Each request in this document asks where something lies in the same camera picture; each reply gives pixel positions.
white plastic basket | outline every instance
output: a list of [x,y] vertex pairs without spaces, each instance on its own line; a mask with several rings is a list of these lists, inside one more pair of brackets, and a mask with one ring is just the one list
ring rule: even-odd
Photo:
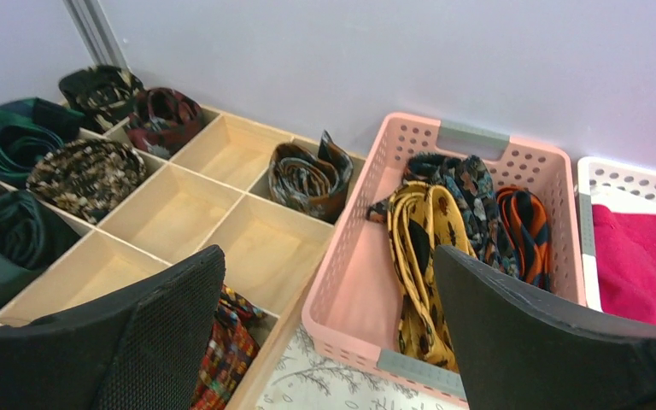
[[656,171],[593,156],[585,156],[577,163],[577,200],[585,295],[587,306],[602,312],[590,194],[595,185],[625,190],[656,203]]

pink plastic basket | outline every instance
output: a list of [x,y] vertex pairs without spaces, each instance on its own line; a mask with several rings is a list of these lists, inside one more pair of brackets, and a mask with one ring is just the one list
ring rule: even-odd
[[585,305],[582,259],[573,201],[571,163],[563,151],[522,138],[416,115],[390,114],[381,125],[366,164],[302,310],[316,351],[407,387],[466,405],[458,374],[396,352],[401,309],[385,226],[366,220],[366,210],[401,183],[414,152],[466,155],[437,147],[441,141],[501,150],[485,161],[495,188],[522,185],[539,196],[550,214],[553,292]]

gray basket handle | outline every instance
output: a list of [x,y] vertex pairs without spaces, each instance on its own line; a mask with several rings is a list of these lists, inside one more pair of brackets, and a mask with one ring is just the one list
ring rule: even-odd
[[442,120],[437,138],[454,139],[478,144],[504,152],[509,145],[509,135],[468,126],[459,122]]
[[592,198],[588,194],[579,194],[577,201],[579,202],[579,235],[582,241],[582,253],[596,256]]
[[454,397],[466,400],[461,376],[386,348],[381,349],[376,365],[379,369],[401,376],[412,382],[429,386]]

yellow patterned necktie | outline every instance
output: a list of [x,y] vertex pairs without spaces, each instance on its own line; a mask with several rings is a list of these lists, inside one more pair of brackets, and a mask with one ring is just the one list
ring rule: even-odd
[[476,258],[461,212],[446,187],[411,181],[391,195],[386,224],[403,296],[399,350],[458,372],[436,289],[433,255],[436,246],[449,244]]

plant pattern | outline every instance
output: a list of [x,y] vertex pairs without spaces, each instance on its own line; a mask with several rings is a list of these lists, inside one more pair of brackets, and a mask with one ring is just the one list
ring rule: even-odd
[[454,407],[317,354],[313,339],[300,325],[255,407],[256,410],[293,408],[449,410]]

